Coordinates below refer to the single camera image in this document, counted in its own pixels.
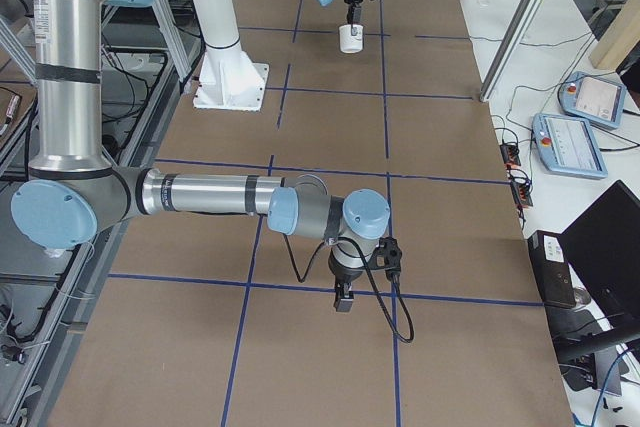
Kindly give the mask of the white smiley face mug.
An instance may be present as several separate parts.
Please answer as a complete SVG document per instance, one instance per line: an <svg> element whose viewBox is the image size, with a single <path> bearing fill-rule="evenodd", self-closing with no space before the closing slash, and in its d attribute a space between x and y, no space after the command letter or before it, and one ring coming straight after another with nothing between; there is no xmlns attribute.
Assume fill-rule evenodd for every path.
<svg viewBox="0 0 640 427"><path fill-rule="evenodd" d="M364 30L362 26L362 38L355 38L354 33L349 32L349 25L339 27L339 48L344 54L356 54L363 50Z"/></svg>

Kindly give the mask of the lower orange black usb hub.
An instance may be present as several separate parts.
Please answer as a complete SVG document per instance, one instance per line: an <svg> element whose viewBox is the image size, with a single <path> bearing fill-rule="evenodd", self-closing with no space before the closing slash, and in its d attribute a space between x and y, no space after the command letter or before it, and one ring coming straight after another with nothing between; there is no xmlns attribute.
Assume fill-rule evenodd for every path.
<svg viewBox="0 0 640 427"><path fill-rule="evenodd" d="M533 206L531 198L531 185L527 182L521 182L519 179L511 182L511 191L515 204L520 208L529 208Z"/></svg>

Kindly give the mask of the orange black usb hub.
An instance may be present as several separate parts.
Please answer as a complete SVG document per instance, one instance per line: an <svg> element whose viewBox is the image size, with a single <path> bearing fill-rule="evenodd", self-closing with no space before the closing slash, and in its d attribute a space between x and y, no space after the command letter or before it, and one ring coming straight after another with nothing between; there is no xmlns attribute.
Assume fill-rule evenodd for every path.
<svg viewBox="0 0 640 427"><path fill-rule="evenodd" d="M519 157L520 150L517 143L501 143L500 152L506 168L511 169L521 167Z"/></svg>
<svg viewBox="0 0 640 427"><path fill-rule="evenodd" d="M531 198L531 185L527 182L521 182L519 179L511 182L511 191L515 204L520 208L529 208L533 206Z"/></svg>

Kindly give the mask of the upper orange black usb hub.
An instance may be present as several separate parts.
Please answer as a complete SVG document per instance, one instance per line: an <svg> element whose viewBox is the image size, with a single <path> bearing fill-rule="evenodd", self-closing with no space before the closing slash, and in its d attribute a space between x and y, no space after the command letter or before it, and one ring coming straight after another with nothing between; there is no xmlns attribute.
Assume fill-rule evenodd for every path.
<svg viewBox="0 0 640 427"><path fill-rule="evenodd" d="M521 167L519 157L520 150L517 143L501 143L500 152L506 168L511 169Z"/></svg>

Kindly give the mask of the black box with label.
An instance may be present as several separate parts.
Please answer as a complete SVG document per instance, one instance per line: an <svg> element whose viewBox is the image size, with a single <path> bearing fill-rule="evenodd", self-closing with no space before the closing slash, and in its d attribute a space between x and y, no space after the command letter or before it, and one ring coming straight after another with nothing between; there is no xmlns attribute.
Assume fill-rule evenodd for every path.
<svg viewBox="0 0 640 427"><path fill-rule="evenodd" d="M527 239L527 245L538 292L543 303L565 309L575 307L569 264L565 261L558 234L537 230Z"/></svg>

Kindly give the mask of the far blue teach pendant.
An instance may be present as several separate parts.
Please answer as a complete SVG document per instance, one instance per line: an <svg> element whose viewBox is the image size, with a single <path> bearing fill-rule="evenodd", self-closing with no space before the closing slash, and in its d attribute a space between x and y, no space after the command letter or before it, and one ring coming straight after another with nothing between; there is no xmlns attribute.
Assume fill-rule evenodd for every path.
<svg viewBox="0 0 640 427"><path fill-rule="evenodd" d="M627 89L601 76L576 71L559 87L562 110L608 130L620 127Z"/></svg>

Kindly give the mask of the blue teach pendant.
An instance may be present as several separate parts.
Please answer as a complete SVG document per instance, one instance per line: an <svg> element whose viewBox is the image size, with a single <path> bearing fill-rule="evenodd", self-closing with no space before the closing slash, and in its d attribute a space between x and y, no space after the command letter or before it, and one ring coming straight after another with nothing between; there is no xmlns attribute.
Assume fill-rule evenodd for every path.
<svg viewBox="0 0 640 427"><path fill-rule="evenodd" d="M576 71L559 87L562 110L608 130L620 127L627 89L601 76Z"/></svg>
<svg viewBox="0 0 640 427"><path fill-rule="evenodd" d="M597 180L608 176L588 120L538 113L532 131L540 160L549 172Z"/></svg>

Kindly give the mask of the near blue teach pendant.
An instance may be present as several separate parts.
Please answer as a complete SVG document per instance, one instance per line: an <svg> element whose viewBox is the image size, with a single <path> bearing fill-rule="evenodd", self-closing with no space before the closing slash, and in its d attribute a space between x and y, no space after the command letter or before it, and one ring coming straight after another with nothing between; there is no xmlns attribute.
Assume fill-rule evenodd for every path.
<svg viewBox="0 0 640 427"><path fill-rule="evenodd" d="M588 120L538 113L532 131L540 160L549 172L597 180L608 176Z"/></svg>

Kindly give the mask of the black laptop computer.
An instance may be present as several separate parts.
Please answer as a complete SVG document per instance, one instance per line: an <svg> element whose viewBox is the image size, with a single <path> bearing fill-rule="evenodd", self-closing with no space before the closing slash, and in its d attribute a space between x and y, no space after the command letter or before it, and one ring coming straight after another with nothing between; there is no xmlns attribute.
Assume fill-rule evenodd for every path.
<svg viewBox="0 0 640 427"><path fill-rule="evenodd" d="M560 235L565 258L614 327L575 343L560 342L567 362L618 344L639 345L639 198L615 181Z"/></svg>

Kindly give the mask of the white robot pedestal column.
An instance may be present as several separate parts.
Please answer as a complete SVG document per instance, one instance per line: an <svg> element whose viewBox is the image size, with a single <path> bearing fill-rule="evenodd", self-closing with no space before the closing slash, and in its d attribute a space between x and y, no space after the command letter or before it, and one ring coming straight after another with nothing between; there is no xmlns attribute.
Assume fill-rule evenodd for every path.
<svg viewBox="0 0 640 427"><path fill-rule="evenodd" d="M205 53L194 106L255 112L269 73L243 50L232 0L193 0Z"/></svg>

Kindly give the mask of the aluminium frame post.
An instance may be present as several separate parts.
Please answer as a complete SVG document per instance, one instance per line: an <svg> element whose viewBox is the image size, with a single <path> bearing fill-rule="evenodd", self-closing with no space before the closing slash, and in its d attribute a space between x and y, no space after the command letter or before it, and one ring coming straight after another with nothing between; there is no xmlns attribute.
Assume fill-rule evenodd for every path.
<svg viewBox="0 0 640 427"><path fill-rule="evenodd" d="M533 21L542 0L520 0L506 33L482 83L479 100L487 102L504 73L509 59Z"/></svg>

